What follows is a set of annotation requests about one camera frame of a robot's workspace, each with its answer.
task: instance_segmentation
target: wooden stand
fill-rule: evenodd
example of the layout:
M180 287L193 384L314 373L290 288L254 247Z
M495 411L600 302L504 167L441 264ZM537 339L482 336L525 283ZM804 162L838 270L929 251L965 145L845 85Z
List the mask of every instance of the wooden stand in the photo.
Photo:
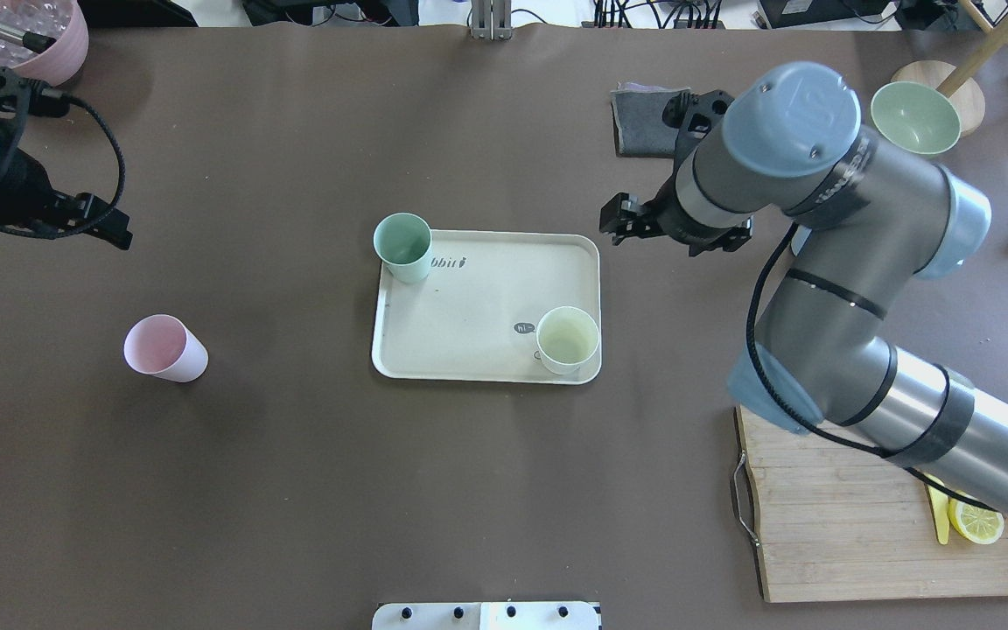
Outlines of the wooden stand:
M897 71L892 80L928 85L952 100L952 105L955 105L956 111L959 112L960 136L963 138L979 128L985 116L983 89L979 88L972 77L1005 43L1008 43L1008 13L1005 13L1005 17L997 27L987 30L987 38L983 44L970 53L958 68L944 61L915 61Z

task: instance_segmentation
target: green bowl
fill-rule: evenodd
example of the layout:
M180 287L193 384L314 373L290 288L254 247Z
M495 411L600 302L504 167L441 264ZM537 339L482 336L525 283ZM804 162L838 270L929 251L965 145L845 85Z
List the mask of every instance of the green bowl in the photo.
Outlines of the green bowl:
M959 140L959 112L947 96L911 81L889 83L873 95L869 116L889 141L901 149L934 156Z

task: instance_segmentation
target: pink bowl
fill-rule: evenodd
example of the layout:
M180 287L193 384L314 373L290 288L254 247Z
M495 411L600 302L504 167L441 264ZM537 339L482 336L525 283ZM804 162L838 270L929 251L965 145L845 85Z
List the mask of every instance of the pink bowl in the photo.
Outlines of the pink bowl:
M11 7L17 7L21 0L7 0ZM73 12L69 17L69 28L60 33L56 43L41 52L11 67L17 75L29 79L40 79L51 85L67 83L84 66L84 57L88 55L88 24L84 22L84 13L76 0L55 0L56 3L72 3Z

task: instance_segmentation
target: white cup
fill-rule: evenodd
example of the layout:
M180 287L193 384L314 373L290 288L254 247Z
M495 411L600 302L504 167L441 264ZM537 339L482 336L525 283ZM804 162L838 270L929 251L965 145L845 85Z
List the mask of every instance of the white cup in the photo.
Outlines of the white cup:
M552 308L535 326L539 360L556 375L571 375L589 362L600 340L594 319L574 306Z
M422 282L430 275L430 226L420 216L399 212L376 226L372 247L399 282Z
M152 314L127 334L123 359L141 375L190 382L209 366L209 351L180 320L171 314Z

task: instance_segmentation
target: pink cup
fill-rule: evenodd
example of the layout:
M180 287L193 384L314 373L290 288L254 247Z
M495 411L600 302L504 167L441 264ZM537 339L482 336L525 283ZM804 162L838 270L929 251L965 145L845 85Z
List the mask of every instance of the pink cup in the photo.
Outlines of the pink cup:
M190 382L209 366L209 351L180 320L171 314L152 314L127 334L123 359L140 375Z
M73 12L69 17L69 27L56 43L39 53L11 67L20 77L39 79L50 85L67 83L84 66L84 57L88 55L88 24L84 22L84 13L76 0L52 0L55 3L72 3ZM21 4L21 0L7 0L11 7Z

